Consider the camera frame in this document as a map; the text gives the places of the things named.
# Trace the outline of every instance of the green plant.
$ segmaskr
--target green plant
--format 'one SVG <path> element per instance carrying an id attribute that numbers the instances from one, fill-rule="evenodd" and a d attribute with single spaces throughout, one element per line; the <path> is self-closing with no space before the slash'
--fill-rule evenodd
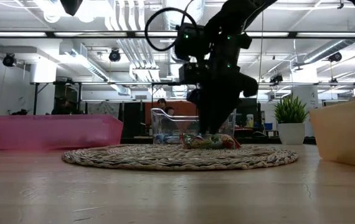
<path id="1" fill-rule="evenodd" d="M 303 123 L 308 116 L 305 110 L 306 103 L 302 103 L 298 97 L 283 98 L 275 105 L 275 116 L 279 124 Z"/>

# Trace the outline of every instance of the clear plastic bin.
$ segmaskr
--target clear plastic bin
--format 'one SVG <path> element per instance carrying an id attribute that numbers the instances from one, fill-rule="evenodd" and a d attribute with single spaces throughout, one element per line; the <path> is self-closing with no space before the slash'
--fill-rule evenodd
<path id="1" fill-rule="evenodd" d="M 219 129 L 219 133 L 234 136 L 235 110 Z M 180 144 L 181 133 L 198 134 L 198 116 L 170 116 L 162 109 L 151 109 L 154 144 Z"/>

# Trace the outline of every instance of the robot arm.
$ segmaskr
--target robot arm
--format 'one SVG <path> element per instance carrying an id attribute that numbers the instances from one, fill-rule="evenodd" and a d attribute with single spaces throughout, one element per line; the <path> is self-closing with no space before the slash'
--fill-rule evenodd
<path id="1" fill-rule="evenodd" d="M 241 33 L 263 10 L 276 1 L 227 0 L 222 9 L 205 25 L 205 39 L 208 39 L 212 46 L 208 61 L 211 70 L 208 72 L 210 78 L 199 80 L 201 88 L 194 92 L 197 94 L 194 103 L 200 110 L 200 133 L 209 131 L 214 134 L 218 131 L 240 103 L 241 91 L 244 96 L 257 93 L 257 81 L 239 73 L 237 66 L 240 49 L 249 48 L 251 43 L 251 39 Z"/>
<path id="2" fill-rule="evenodd" d="M 146 24 L 146 39 L 156 50 L 168 50 L 175 46 L 177 58 L 187 63 L 179 70 L 182 85 L 199 84 L 187 100 L 195 103 L 200 111 L 200 133 L 215 134 L 229 114 L 240 103 L 239 95 L 257 94 L 258 83 L 254 78 L 240 73 L 237 66 L 240 49 L 248 49 L 251 38 L 244 30 L 268 6 L 277 0 L 227 0 L 222 9 L 205 26 L 199 26 L 187 12 L 175 8 L 164 8 L 150 17 Z M 178 11 L 184 13 L 192 24 L 182 23 L 177 27 L 175 42 L 157 49 L 147 35 L 149 23 L 160 13 Z M 204 60 L 210 53 L 209 60 Z M 189 57 L 197 63 L 188 62 Z"/>

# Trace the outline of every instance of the pink plastic bin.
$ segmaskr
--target pink plastic bin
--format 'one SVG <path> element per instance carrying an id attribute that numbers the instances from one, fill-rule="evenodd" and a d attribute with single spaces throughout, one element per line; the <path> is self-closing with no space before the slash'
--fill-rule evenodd
<path id="1" fill-rule="evenodd" d="M 118 145 L 123 123 L 112 115 L 0 116 L 0 149 Z"/>

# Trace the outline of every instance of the white pillar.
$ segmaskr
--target white pillar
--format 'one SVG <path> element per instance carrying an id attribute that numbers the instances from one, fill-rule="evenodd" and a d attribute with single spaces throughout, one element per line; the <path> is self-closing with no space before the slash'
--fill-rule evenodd
<path id="1" fill-rule="evenodd" d="M 292 82 L 295 83 L 316 83 L 317 69 L 312 65 L 303 67 L 303 70 L 293 72 Z M 294 86 L 292 88 L 294 98 L 298 97 L 302 103 L 306 103 L 305 110 L 310 111 L 318 107 L 318 89 L 317 86 Z M 305 120 L 305 136 L 313 137 L 313 128 L 310 123 L 310 117 Z"/>
<path id="2" fill-rule="evenodd" d="M 37 63 L 31 65 L 31 82 L 43 83 L 54 82 L 57 65 L 46 58 L 40 59 Z M 37 98 L 36 114 L 42 115 L 51 113 L 54 108 L 55 85 L 47 85 Z"/>

